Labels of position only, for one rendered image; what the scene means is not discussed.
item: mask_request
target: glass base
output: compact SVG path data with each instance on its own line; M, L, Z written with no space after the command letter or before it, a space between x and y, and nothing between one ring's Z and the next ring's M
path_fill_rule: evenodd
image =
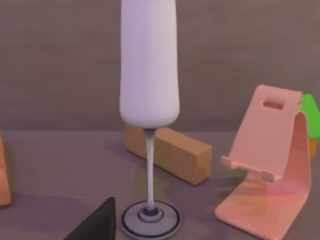
M181 226L181 215L171 205L156 201L156 209L146 210L147 202L129 206L121 217L122 230L134 240L165 240Z

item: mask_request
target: black object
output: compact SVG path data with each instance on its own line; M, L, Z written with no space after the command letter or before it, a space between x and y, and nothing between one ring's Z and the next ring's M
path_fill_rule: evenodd
M116 201L109 197L64 240L115 240Z

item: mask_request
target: green object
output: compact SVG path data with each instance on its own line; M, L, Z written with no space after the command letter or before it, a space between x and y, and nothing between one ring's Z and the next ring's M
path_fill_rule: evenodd
M311 94L304 94L301 104L301 112L306 114L310 139L320 138L320 112L316 101Z

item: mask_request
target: table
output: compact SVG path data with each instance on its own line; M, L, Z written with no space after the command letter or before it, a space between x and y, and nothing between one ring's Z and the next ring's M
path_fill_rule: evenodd
M213 210L244 177L219 165L234 132L186 132L213 146L212 177L191 186L156 168L154 195L179 209L183 225L172 240L256 240L215 219ZM5 151L14 170L14 204L0 209L1 240L62 240L108 197L117 218L147 197L146 162L124 149L124 133L5 131ZM320 237L320 154L311 161L313 185L284 240ZM128 240L120 230L116 240Z

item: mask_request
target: wall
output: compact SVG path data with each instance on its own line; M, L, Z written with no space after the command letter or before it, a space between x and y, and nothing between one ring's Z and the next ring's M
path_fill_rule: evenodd
M320 103L320 2L177 0L179 130L239 126L259 84ZM120 0L0 2L0 127L118 130Z

